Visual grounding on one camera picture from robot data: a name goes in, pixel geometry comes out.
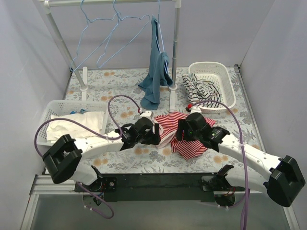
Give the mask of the white basket with white cloths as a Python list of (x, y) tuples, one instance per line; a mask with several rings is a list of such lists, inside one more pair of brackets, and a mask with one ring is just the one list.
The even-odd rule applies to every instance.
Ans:
[[(51, 115), (64, 116), (75, 113), (85, 113), (85, 112), (105, 112), (104, 121), (102, 126), (102, 135), (105, 133), (108, 111), (107, 104), (100, 102), (90, 102), (90, 101), (69, 101), (69, 100), (53, 100), (48, 103), (43, 116), (41, 118), (41, 123), (50, 120)], [(37, 135), (36, 142), (38, 145), (51, 146), (55, 142), (49, 142), (46, 140), (46, 130), (48, 124), (44, 125)]]

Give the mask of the red white striped tank top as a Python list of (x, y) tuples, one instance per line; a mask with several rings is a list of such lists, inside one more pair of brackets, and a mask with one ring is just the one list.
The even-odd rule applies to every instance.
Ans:
[(198, 140), (179, 141), (176, 138), (178, 122), (180, 119), (187, 118), (187, 114), (173, 112), (166, 115), (158, 115), (154, 122), (159, 124), (160, 143), (156, 146), (158, 149), (165, 147), (170, 143), (171, 151), (178, 152), (185, 160), (189, 160), (202, 155), (207, 148)]

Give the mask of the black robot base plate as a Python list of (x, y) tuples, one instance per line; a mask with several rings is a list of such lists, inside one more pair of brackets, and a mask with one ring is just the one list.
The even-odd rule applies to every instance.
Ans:
[(234, 197), (234, 188), (217, 173), (126, 173), (104, 174), (102, 182), (87, 186), (103, 193), (107, 202), (198, 200), (214, 202), (216, 195)]

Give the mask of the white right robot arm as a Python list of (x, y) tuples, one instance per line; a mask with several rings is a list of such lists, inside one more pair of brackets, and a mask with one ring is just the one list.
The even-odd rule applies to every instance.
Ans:
[(244, 162), (259, 176), (223, 174), (217, 178), (218, 187), (228, 190), (232, 186), (266, 192), (283, 207), (292, 205), (306, 181), (295, 158), (270, 155), (239, 140), (228, 130), (210, 126), (200, 113), (192, 113), (178, 122), (178, 140), (198, 140), (203, 146)]

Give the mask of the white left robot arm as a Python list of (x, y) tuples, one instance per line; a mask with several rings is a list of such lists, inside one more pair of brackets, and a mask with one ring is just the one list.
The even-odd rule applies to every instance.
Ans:
[(103, 153), (132, 149), (136, 144), (158, 145), (160, 130), (157, 122), (142, 117), (135, 124), (127, 124), (107, 134), (106, 138), (60, 137), (43, 155), (43, 162), (53, 183), (74, 180), (96, 192), (102, 186), (102, 175), (94, 167), (82, 165), (82, 161)]

